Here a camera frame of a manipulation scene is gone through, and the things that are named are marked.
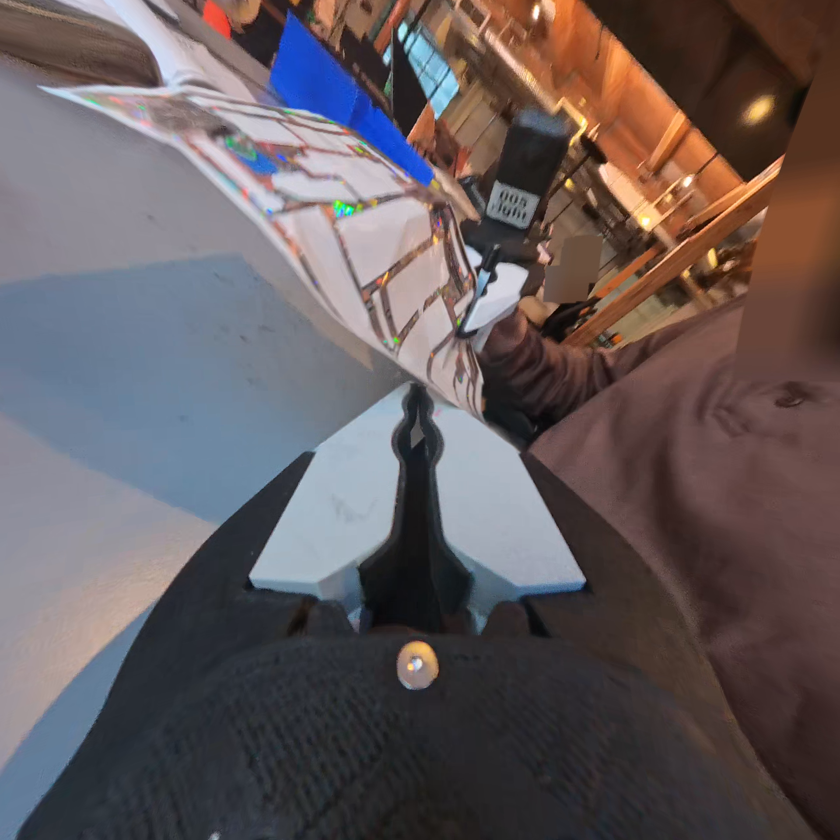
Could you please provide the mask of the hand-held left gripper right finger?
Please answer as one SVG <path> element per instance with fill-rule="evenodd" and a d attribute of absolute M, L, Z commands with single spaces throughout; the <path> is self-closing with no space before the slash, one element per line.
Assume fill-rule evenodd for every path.
<path fill-rule="evenodd" d="M 466 577 L 458 608 L 486 621 L 502 602 L 582 592 L 586 579 L 519 451 L 420 388 L 434 532 Z"/>

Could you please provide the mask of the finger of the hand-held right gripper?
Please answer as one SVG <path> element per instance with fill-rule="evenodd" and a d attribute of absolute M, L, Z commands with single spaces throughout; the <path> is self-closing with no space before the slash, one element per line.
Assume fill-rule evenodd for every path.
<path fill-rule="evenodd" d="M 476 274 L 475 290 L 460 320 L 458 336 L 478 353 L 484 349 L 495 325 L 510 316 L 522 298 L 529 278 L 526 267 L 501 261 L 501 247 L 492 246 L 486 255 L 465 248 L 467 260 Z"/>

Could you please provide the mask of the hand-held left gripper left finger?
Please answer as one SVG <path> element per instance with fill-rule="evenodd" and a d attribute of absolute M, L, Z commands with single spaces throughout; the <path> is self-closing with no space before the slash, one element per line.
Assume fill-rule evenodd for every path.
<path fill-rule="evenodd" d="M 249 574 L 255 589 L 361 611 L 359 567 L 392 533 L 409 393 L 399 386 L 315 449 Z"/>

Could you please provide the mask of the holographic sticker sheet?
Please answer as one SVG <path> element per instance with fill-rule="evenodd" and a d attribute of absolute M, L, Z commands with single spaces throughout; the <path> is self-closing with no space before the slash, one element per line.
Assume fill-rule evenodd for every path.
<path fill-rule="evenodd" d="M 196 86 L 41 90 L 180 153 L 257 226 L 321 310 L 480 417 L 482 373 L 459 334 L 476 272 L 440 190 L 311 112 Z"/>

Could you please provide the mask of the person's right forearm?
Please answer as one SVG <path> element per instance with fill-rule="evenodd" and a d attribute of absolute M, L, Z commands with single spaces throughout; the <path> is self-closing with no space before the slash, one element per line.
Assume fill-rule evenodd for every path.
<path fill-rule="evenodd" d="M 616 350 L 560 344 L 520 313 L 478 353 L 486 398 L 556 424 L 593 400 L 653 415 L 687 405 L 732 357 L 745 298 L 680 320 Z"/>

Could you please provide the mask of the large paned window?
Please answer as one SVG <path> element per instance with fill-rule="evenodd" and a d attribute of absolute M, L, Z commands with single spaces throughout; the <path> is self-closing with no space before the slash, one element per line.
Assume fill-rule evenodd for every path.
<path fill-rule="evenodd" d="M 459 80 L 432 32 L 424 24 L 412 32 L 408 29 L 408 22 L 402 21 L 396 30 L 397 37 L 435 118 L 440 119 L 459 94 Z"/>

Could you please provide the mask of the blue plastic bin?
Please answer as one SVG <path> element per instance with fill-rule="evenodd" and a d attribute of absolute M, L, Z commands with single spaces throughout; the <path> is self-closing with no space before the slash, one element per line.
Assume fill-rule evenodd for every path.
<path fill-rule="evenodd" d="M 420 184 L 432 184 L 432 167 L 333 53 L 293 14 L 287 16 L 269 84 L 289 108 L 317 114 L 357 133 Z"/>

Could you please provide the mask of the open instruction booklet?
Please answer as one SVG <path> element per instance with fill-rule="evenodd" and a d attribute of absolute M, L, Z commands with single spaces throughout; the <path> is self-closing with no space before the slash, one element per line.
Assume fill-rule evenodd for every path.
<path fill-rule="evenodd" d="M 1 2 L 2 54 L 67 81 L 197 87 L 256 103 L 268 71 L 186 2 Z"/>

